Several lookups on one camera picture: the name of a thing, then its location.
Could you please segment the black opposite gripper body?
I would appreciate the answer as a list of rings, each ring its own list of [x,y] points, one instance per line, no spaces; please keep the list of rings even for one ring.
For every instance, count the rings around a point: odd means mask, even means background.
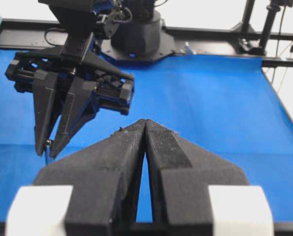
[[[109,64],[91,49],[91,41],[69,49],[68,44],[28,52],[17,52],[5,75],[14,81],[17,92],[32,91],[34,73],[44,70],[58,73],[55,111],[62,114],[66,95],[75,78],[97,83],[95,95],[99,109],[127,115],[134,93],[134,76]]]

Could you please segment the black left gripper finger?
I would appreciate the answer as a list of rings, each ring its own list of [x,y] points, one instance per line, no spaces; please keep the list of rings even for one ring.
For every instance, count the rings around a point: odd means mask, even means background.
[[[211,236],[209,185],[249,185],[235,164],[148,119],[146,157],[152,216],[168,236]]]
[[[110,236],[137,215],[146,121],[42,168],[34,185],[72,185],[64,220],[69,236]]]

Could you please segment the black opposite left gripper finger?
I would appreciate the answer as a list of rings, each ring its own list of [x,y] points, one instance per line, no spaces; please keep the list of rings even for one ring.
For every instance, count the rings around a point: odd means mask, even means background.
[[[97,83],[94,81],[82,78],[73,80],[66,95],[59,127],[51,147],[52,158],[59,155],[85,123],[95,118],[99,111],[96,88]]]
[[[32,84],[35,115],[35,150],[41,156],[59,113],[55,111],[58,73],[36,70]]]

